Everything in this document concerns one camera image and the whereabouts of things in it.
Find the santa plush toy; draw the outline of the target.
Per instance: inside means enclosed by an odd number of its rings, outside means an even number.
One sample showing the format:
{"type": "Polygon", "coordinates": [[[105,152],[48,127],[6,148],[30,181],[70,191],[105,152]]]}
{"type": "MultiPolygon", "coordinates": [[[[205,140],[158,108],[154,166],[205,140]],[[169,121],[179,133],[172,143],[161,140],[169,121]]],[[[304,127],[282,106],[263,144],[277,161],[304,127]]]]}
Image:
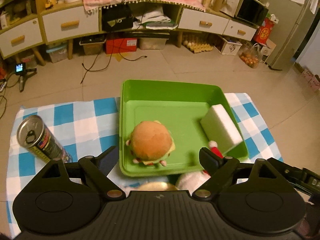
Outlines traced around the santa plush toy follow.
{"type": "MultiPolygon", "coordinates": [[[[221,151],[218,149],[218,144],[215,141],[210,141],[208,143],[209,149],[215,155],[220,158],[223,158],[221,151]]],[[[203,183],[205,183],[210,178],[210,175],[207,171],[197,171],[197,172],[190,172],[184,173],[179,176],[175,186],[179,190],[185,190],[193,194],[193,192],[198,189],[203,183]]]]}

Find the white foam block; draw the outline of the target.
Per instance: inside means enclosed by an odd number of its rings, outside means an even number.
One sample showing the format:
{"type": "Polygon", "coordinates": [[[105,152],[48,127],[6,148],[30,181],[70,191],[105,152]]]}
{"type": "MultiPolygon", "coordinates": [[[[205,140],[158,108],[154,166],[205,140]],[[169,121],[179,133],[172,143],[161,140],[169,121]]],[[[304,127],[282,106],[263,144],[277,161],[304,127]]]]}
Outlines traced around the white foam block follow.
{"type": "Polygon", "coordinates": [[[211,106],[200,124],[209,140],[209,146],[212,147],[212,141],[215,142],[223,156],[227,156],[243,142],[236,125],[221,104],[211,106]]]}

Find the plush hamburger toy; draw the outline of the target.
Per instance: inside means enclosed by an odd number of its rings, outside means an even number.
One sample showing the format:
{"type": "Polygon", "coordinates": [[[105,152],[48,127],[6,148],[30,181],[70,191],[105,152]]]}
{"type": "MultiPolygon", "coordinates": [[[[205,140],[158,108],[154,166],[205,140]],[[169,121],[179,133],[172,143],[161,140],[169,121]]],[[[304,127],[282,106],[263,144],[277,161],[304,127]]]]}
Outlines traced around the plush hamburger toy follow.
{"type": "Polygon", "coordinates": [[[145,166],[166,167],[166,159],[175,150],[169,130],[159,121],[143,121],[137,124],[125,142],[133,156],[133,163],[145,166]]]}

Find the blue white checkered tablecloth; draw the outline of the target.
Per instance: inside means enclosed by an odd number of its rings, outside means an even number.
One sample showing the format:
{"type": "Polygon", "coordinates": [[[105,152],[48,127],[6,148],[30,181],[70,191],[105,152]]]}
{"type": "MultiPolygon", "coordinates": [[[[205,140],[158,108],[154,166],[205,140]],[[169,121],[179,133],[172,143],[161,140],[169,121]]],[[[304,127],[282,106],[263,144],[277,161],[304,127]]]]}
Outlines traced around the blue white checkered tablecloth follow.
{"type": "MultiPolygon", "coordinates": [[[[270,157],[282,160],[266,122],[249,95],[227,93],[225,97],[245,139],[248,149],[246,162],[253,163],[257,158],[270,157]]],[[[30,115],[39,115],[72,159],[77,161],[88,154],[97,156],[119,143],[119,100],[106,98],[20,108],[11,132],[6,178],[7,218],[11,237],[20,233],[12,212],[13,201],[45,165],[18,144],[16,134],[22,120],[30,115]]]]}

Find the black yellow drink can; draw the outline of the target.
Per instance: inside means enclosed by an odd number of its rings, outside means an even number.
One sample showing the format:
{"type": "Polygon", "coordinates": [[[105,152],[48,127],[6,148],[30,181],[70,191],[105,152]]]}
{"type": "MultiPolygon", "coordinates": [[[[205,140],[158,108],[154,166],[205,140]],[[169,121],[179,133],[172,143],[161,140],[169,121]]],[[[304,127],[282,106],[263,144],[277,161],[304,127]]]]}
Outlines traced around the black yellow drink can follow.
{"type": "Polygon", "coordinates": [[[64,163],[73,161],[72,156],[38,115],[30,115],[25,118],[17,129],[16,137],[21,147],[45,163],[55,158],[61,159],[64,163]]]}

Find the green plastic bin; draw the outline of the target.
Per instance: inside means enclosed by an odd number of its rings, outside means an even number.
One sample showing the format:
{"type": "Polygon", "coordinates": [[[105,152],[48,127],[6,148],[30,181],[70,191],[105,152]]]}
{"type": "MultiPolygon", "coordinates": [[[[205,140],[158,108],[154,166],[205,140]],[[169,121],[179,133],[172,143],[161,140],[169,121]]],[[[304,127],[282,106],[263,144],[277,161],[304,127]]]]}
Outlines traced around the green plastic bin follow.
{"type": "Polygon", "coordinates": [[[208,145],[200,120],[212,105],[221,104],[234,124],[231,106],[220,87],[199,83],[126,80],[119,113],[119,166],[129,177],[150,177],[202,170],[199,151],[208,145]],[[142,121],[159,121],[171,133],[175,150],[167,166],[135,164],[125,142],[142,121]]]}

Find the bag of oranges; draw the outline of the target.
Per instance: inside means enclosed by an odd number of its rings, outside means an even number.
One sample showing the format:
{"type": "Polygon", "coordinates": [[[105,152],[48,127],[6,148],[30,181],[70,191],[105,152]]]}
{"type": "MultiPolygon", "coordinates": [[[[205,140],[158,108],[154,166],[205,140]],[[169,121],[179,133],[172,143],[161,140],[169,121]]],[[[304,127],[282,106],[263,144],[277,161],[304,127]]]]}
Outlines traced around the bag of oranges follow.
{"type": "Polygon", "coordinates": [[[238,56],[247,66],[250,68],[257,68],[263,55],[259,43],[255,43],[251,46],[244,44],[238,51],[238,56]]]}

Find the white storage box with sticker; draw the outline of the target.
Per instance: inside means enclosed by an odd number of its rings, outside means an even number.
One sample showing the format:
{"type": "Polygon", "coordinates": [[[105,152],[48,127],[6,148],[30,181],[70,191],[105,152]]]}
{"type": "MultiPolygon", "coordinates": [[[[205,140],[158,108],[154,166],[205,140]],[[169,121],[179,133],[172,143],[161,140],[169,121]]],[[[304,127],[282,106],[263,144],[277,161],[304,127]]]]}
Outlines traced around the white storage box with sticker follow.
{"type": "Polygon", "coordinates": [[[221,55],[233,55],[235,56],[240,50],[242,44],[237,39],[232,37],[218,36],[215,48],[221,55]]]}

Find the red cardboard box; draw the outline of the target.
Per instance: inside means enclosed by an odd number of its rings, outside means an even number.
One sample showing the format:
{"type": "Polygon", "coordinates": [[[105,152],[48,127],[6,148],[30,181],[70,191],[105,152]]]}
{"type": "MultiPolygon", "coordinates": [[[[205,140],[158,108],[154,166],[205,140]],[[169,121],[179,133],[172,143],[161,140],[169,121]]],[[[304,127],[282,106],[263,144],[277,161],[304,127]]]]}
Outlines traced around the red cardboard box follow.
{"type": "Polygon", "coordinates": [[[135,52],[137,49],[136,38],[116,38],[106,41],[105,52],[109,54],[135,52]]]}

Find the egg tray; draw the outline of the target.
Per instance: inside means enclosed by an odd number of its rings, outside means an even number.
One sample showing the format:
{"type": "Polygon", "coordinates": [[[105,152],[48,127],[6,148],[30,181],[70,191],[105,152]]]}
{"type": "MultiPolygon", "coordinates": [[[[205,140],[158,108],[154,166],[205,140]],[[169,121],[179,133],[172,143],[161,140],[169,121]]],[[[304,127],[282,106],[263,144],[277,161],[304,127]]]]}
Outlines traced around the egg tray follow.
{"type": "Polygon", "coordinates": [[[192,40],[183,40],[182,45],[194,54],[208,52],[213,50],[213,46],[208,43],[196,42],[192,40]]]}

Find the red gift box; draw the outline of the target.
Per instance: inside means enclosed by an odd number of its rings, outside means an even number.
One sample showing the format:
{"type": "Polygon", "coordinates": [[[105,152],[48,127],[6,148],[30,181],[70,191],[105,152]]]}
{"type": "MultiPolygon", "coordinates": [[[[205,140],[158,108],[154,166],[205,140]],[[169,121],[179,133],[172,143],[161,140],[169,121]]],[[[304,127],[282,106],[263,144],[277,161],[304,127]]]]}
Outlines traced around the red gift box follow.
{"type": "Polygon", "coordinates": [[[265,44],[272,29],[274,28],[274,25],[275,23],[273,21],[271,21],[269,18],[265,18],[262,25],[253,36],[253,40],[257,43],[265,44]]]}

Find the black bag on shelf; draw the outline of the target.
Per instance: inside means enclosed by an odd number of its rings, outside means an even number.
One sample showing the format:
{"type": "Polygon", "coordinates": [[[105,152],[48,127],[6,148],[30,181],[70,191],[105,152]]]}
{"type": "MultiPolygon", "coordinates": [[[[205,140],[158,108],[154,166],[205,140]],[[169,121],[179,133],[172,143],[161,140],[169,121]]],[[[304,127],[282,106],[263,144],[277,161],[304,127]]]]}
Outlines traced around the black bag on shelf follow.
{"type": "Polygon", "coordinates": [[[133,14],[128,4],[115,4],[101,9],[102,31],[119,31],[133,27],[133,14]]]}

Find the wooden white drawer cabinet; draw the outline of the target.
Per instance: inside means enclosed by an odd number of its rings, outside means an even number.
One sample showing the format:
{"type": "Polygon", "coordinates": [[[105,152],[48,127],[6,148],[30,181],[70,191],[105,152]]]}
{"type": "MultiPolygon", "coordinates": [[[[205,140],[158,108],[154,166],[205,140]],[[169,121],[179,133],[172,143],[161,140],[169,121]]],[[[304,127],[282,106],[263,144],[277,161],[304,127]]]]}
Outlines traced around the wooden white drawer cabinet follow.
{"type": "MultiPolygon", "coordinates": [[[[11,3],[18,4],[22,0],[1,0],[1,9],[11,3]]],[[[1,29],[1,56],[6,59],[27,49],[33,49],[42,44],[54,44],[61,41],[71,41],[104,33],[102,18],[112,9],[117,10],[116,3],[89,9],[87,0],[69,4],[56,4],[46,9],[44,0],[32,0],[36,8],[6,28],[1,29]]],[[[174,29],[181,41],[182,34],[188,31],[220,34],[251,40],[257,28],[245,22],[232,19],[218,12],[204,11],[200,7],[188,3],[168,3],[165,0],[136,0],[127,2],[132,9],[145,5],[157,4],[163,6],[163,11],[176,22],[174,29]]]]}

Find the black microwave oven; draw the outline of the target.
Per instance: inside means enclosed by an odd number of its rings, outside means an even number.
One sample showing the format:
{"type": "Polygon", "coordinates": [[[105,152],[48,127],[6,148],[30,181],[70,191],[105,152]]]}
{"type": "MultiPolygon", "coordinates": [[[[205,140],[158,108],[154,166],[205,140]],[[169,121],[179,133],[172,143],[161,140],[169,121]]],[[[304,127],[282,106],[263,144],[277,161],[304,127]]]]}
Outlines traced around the black microwave oven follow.
{"type": "Polygon", "coordinates": [[[247,23],[262,25],[268,8],[256,0],[239,0],[234,17],[247,23]]]}

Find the grey refrigerator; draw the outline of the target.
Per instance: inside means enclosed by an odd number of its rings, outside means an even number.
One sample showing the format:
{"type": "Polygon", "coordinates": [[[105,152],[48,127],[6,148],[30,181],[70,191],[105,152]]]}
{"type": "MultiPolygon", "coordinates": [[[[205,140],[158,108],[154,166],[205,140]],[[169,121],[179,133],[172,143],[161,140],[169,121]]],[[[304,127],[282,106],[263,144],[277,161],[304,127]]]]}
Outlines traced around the grey refrigerator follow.
{"type": "Polygon", "coordinates": [[[285,70],[306,37],[316,14],[311,12],[312,0],[304,4],[292,0],[271,0],[269,10],[279,22],[274,26],[269,39],[276,47],[266,60],[268,67],[285,70]]]}

